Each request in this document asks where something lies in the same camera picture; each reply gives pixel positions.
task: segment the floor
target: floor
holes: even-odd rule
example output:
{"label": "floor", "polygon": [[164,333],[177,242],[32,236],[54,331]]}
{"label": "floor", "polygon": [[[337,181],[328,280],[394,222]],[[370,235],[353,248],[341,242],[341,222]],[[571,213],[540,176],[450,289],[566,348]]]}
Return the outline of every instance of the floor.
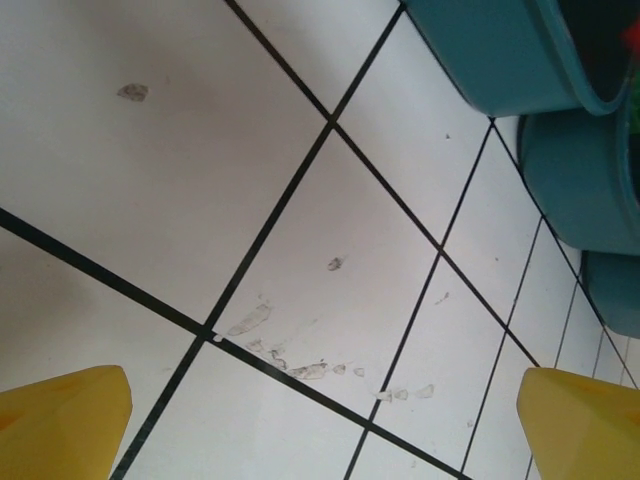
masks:
{"label": "floor", "polygon": [[396,0],[15,0],[0,41],[0,391],[123,366],[112,479],[534,480],[527,368],[640,381]]}

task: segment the white tile floor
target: white tile floor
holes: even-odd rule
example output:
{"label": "white tile floor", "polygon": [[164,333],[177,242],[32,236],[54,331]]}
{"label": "white tile floor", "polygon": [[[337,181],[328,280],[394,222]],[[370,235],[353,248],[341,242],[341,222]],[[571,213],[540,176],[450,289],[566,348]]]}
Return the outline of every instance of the white tile floor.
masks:
{"label": "white tile floor", "polygon": [[526,368],[635,386],[399,8],[10,1],[0,391],[122,365],[113,479],[533,480]]}

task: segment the red object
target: red object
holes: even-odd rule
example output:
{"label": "red object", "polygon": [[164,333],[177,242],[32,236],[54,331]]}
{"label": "red object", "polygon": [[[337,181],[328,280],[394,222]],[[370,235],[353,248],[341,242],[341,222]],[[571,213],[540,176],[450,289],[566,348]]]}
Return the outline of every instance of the red object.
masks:
{"label": "red object", "polygon": [[622,39],[636,60],[640,60],[640,19],[624,31]]}

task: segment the plastic basin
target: plastic basin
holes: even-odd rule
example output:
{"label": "plastic basin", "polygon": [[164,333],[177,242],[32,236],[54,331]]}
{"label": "plastic basin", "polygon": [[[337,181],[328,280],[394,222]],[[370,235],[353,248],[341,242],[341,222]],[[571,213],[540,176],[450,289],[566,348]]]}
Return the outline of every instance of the plastic basin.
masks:
{"label": "plastic basin", "polygon": [[640,258],[588,252],[583,279],[607,326],[640,338]]}
{"label": "plastic basin", "polygon": [[583,110],[521,122],[520,167],[558,236],[581,250],[640,255],[638,157],[629,155],[630,101],[613,115]]}
{"label": "plastic basin", "polygon": [[408,0],[462,96],[496,117],[613,112],[630,68],[621,33],[639,0]]}

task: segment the yellow plastic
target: yellow plastic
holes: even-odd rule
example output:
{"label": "yellow plastic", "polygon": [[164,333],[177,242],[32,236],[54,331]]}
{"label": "yellow plastic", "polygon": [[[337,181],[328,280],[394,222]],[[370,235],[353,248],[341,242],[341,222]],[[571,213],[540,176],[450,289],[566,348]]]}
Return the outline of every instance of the yellow plastic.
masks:
{"label": "yellow plastic", "polygon": [[105,480],[131,409],[117,366],[0,393],[0,479]]}
{"label": "yellow plastic", "polygon": [[531,368],[518,414],[543,480],[640,479],[640,391]]}

